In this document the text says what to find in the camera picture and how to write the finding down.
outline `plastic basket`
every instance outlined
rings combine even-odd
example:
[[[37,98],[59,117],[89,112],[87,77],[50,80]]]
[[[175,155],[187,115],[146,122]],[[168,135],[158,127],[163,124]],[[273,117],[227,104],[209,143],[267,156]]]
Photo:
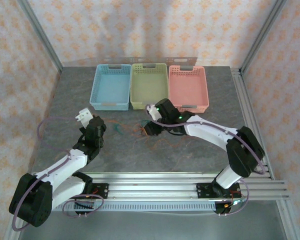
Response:
[[[130,64],[99,64],[96,67],[90,104],[95,110],[129,109]]]
[[[169,96],[168,71],[165,63],[132,64],[131,104],[133,109],[145,109]]]
[[[205,68],[171,65],[169,99],[181,112],[204,113],[209,107]]]

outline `table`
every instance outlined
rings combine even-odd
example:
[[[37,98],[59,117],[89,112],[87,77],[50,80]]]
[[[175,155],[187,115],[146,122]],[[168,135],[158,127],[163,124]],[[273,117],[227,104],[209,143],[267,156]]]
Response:
[[[105,145],[100,154],[82,172],[142,173],[142,172],[219,172],[228,164],[227,153],[202,139],[173,136],[141,135],[139,126],[149,120],[143,110],[98,111],[89,104],[95,67],[65,67],[62,71],[49,116],[73,117],[46,124],[43,141],[70,150],[81,133],[75,116],[83,108],[104,119],[107,129]],[[244,118],[231,70],[227,66],[205,67],[209,107],[204,119],[222,126],[240,128]],[[65,155],[40,145],[33,172],[46,169]]]

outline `green basket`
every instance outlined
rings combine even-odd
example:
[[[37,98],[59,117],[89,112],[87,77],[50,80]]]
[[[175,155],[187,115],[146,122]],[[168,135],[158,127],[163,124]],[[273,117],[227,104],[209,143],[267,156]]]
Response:
[[[130,101],[134,110],[145,109],[169,97],[168,71],[165,63],[132,64]]]

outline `blue basket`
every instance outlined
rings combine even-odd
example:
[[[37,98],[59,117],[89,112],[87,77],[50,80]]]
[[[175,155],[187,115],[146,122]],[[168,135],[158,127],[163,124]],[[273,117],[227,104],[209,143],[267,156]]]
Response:
[[[90,104],[94,109],[127,111],[131,74],[130,64],[99,64],[90,97]]]

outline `patterned wallpaper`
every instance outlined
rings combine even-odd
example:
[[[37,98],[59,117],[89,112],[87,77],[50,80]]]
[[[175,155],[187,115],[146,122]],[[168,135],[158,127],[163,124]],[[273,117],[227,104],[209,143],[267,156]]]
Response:
[[[0,240],[19,178],[34,160],[36,127],[48,113],[58,78],[17,0],[0,0]]]
[[[241,67],[275,0],[30,0],[65,66],[197,57]]]
[[[287,1],[244,76],[275,176],[300,225],[300,0]]]

